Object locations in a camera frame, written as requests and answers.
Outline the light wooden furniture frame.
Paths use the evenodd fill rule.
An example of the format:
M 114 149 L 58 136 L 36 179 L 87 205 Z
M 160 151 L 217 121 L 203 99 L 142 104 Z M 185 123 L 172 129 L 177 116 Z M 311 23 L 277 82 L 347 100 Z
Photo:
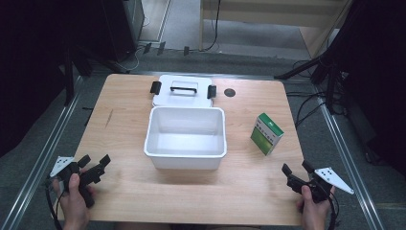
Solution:
M 199 49 L 203 49 L 203 22 L 219 20 L 300 28 L 312 58 L 319 56 L 332 32 L 346 19 L 353 0 L 200 0 Z

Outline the dark curtain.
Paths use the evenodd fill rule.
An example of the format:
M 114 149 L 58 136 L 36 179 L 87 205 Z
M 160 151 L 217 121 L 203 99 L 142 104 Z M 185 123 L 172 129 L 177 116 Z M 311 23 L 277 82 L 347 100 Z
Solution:
M 65 90 L 64 48 L 90 0 L 0 0 L 0 157 Z
M 406 0 L 352 0 L 328 51 L 370 161 L 406 177 Z

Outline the metal floor rail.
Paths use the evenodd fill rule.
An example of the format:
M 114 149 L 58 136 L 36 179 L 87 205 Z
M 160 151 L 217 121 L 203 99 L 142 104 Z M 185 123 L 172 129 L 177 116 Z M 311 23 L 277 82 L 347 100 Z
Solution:
M 63 107 L 60 115 L 54 125 L 44 147 L 42 148 L 39 156 L 37 157 L 33 167 L 30 170 L 30 174 L 23 184 L 22 188 L 18 192 L 16 199 L 9 211 L 5 221 L 0 224 L 0 230 L 16 230 L 21 219 L 23 218 L 27 207 L 29 206 L 35 190 L 41 182 L 43 174 L 48 175 L 46 167 L 48 166 L 59 139 L 66 128 L 70 117 L 78 103 L 81 89 L 84 84 L 84 77 L 78 76 L 75 79 L 74 84 L 74 96 L 72 101 Z
M 363 211 L 364 217 L 366 218 L 367 224 L 371 230 L 386 230 L 383 221 L 377 212 L 369 190 L 364 183 L 355 162 L 353 161 L 351 152 L 341 132 L 341 129 L 338 126 L 335 117 L 329 113 L 327 107 L 324 105 L 325 102 L 326 100 L 323 99 L 318 100 L 318 103 L 322 106 L 321 110 L 327 123 L 327 127 L 336 148 L 338 149 L 340 158 L 344 168 L 346 169 L 351 186 L 354 189 L 354 193 L 357 197 L 361 210 Z

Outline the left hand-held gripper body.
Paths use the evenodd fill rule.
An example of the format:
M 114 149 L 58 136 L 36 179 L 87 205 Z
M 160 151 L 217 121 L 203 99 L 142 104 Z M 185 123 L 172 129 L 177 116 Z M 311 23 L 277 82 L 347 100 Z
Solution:
M 60 189 L 64 194 L 69 192 L 68 186 L 70 176 L 73 173 L 77 173 L 80 178 L 79 192 L 84 198 L 86 207 L 91 208 L 95 201 L 91 193 L 87 190 L 87 186 L 91 183 L 97 184 L 101 181 L 101 176 L 105 174 L 105 167 L 98 163 L 96 166 L 93 166 L 85 172 L 81 172 L 81 169 L 83 168 L 79 167 L 78 162 L 75 162 L 74 157 L 59 156 L 49 176 L 58 180 Z

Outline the black cabinet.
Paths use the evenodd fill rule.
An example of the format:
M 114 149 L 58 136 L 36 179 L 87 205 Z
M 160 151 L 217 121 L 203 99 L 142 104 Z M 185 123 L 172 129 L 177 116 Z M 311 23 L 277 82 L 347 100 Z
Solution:
M 106 59 L 122 61 L 133 54 L 145 22 L 142 0 L 100 0 L 101 48 Z

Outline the person's left hand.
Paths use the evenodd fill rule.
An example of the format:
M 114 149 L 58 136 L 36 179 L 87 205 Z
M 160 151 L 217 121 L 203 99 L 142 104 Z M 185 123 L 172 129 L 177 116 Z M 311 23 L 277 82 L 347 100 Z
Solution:
M 90 221 L 90 211 L 86 207 L 84 198 L 79 192 L 79 175 L 73 173 L 70 176 L 69 192 L 67 195 L 62 193 L 57 179 L 55 179 L 53 183 L 56 194 L 61 196 L 59 204 L 64 216 L 62 230 L 86 230 Z

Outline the black tripod stand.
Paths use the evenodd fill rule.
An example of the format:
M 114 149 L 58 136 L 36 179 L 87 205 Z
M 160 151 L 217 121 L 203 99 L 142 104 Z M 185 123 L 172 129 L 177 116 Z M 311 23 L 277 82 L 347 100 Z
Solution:
M 326 105 L 330 114 L 334 114 L 333 99 L 334 88 L 340 71 L 335 60 L 326 54 L 319 55 L 318 57 L 307 61 L 306 63 L 294 68 L 293 70 L 284 73 L 282 75 L 275 76 L 275 80 L 288 80 L 296 75 L 299 75 L 305 70 L 309 70 L 314 67 L 314 71 L 310 76 L 310 81 L 318 85 L 327 79 L 327 91 L 326 91 Z

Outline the person's right hand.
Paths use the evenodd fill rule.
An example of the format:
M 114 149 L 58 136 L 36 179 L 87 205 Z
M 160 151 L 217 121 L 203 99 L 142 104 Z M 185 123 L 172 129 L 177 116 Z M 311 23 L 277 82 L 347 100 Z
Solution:
M 303 186 L 301 191 L 302 196 L 297 201 L 296 206 L 302 212 L 302 228 L 304 230 L 325 230 L 330 203 L 327 200 L 315 203 L 308 186 Z

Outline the black metal stand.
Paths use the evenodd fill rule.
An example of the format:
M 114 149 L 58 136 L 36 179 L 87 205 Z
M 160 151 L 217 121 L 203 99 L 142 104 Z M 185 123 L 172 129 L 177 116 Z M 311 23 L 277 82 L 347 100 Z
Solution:
M 75 86 L 73 70 L 77 68 L 79 73 L 84 76 L 90 76 L 93 69 L 88 61 L 90 53 L 87 49 L 78 45 L 66 45 L 64 48 L 64 84 L 65 84 L 65 103 L 67 106 L 74 98 Z

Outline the white plastic storage box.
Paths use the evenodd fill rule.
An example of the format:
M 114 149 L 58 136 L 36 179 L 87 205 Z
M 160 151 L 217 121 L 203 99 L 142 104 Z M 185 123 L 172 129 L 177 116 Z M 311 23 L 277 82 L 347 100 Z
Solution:
M 152 108 L 144 152 L 156 169 L 216 170 L 227 154 L 224 111 L 218 107 Z

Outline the green and white carton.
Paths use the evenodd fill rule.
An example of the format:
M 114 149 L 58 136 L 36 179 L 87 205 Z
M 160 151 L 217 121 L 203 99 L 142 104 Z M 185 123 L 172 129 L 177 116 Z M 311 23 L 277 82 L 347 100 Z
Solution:
M 284 135 L 284 131 L 266 114 L 256 119 L 251 140 L 264 155 L 270 154 Z

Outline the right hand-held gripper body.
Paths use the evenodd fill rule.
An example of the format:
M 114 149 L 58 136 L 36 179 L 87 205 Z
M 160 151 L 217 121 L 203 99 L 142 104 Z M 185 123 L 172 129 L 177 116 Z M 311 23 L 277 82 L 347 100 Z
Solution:
M 315 203 L 327 200 L 332 187 L 350 195 L 354 194 L 354 190 L 332 168 L 315 169 L 315 173 L 310 176 L 309 181 L 304 181 L 292 173 L 290 177 L 287 177 L 286 185 L 298 194 L 302 192 L 303 186 L 308 186 Z

